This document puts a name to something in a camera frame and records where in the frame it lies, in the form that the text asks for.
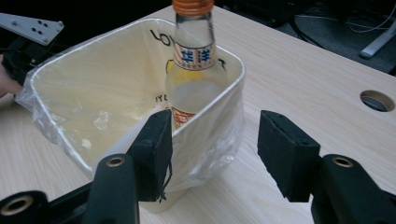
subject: table surface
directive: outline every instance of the table surface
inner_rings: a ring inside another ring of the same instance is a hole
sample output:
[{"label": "table surface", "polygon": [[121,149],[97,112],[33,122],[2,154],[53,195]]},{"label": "table surface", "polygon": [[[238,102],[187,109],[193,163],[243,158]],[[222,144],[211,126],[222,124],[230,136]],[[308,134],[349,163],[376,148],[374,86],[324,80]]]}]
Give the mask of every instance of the table surface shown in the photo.
[{"label": "table surface", "polygon": [[[148,15],[174,17],[171,7]],[[218,7],[213,22],[218,45],[247,69],[243,142],[219,176],[163,213],[142,208],[141,223],[313,223],[310,203],[284,199],[257,155],[261,110],[285,115],[321,144],[321,156],[350,157],[381,189],[396,193],[396,111],[361,101],[367,90],[396,101],[395,77]],[[38,189],[51,201],[90,181],[12,95],[0,99],[0,124],[0,199]]]}]

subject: round hole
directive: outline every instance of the round hole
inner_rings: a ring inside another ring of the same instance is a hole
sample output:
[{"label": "round hole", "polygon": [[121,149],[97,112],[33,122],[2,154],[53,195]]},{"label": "round hole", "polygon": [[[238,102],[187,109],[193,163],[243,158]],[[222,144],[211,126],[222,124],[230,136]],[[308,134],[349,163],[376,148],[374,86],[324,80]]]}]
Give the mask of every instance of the round hole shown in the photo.
[{"label": "round hole", "polygon": [[353,163],[345,158],[342,157],[334,157],[332,158],[332,162],[334,162],[335,164],[339,165],[339,166],[344,166],[346,168],[352,167]]},{"label": "round hole", "polygon": [[380,112],[389,112],[395,108],[392,99],[379,91],[363,91],[361,101],[373,110]]},{"label": "round hole", "polygon": [[13,216],[19,212],[24,211],[33,203],[33,198],[29,195],[24,195],[19,198],[11,200],[9,203],[1,208],[0,214],[3,216]]},{"label": "round hole", "polygon": [[116,167],[122,165],[125,159],[123,157],[113,157],[106,162],[106,165],[109,167]]}]

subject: cable hole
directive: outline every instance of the cable hole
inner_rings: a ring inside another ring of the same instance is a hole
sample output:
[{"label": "cable hole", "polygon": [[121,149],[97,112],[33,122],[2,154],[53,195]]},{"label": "cable hole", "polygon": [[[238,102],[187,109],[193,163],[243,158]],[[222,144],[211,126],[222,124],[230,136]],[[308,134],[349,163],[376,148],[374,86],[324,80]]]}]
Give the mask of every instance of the cable hole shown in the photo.
[{"label": "cable hole", "polygon": [[386,94],[379,91],[363,91],[361,101],[373,110],[389,112],[395,108],[395,104]]}]

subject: glass bottle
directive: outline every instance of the glass bottle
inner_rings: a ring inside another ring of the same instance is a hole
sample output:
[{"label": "glass bottle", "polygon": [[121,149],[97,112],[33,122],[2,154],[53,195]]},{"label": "glass bottle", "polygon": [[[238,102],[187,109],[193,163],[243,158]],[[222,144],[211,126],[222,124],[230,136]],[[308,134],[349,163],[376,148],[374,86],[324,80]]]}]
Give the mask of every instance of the glass bottle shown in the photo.
[{"label": "glass bottle", "polygon": [[219,64],[213,31],[213,0],[174,0],[174,65],[165,81],[175,128],[212,102],[229,85]]}]

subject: metal bracket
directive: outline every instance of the metal bracket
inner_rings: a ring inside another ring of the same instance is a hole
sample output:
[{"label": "metal bracket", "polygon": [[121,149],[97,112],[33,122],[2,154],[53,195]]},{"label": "metal bracket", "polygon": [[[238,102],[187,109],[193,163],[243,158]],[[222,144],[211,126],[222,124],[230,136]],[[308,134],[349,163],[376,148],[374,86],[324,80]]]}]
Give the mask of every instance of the metal bracket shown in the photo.
[{"label": "metal bracket", "polygon": [[61,21],[46,21],[0,13],[0,27],[47,46],[64,28]]},{"label": "metal bracket", "polygon": [[396,20],[388,28],[387,31],[382,33],[377,39],[369,44],[359,54],[363,59],[369,59],[373,57],[382,47],[384,47],[394,36],[396,36]]}]

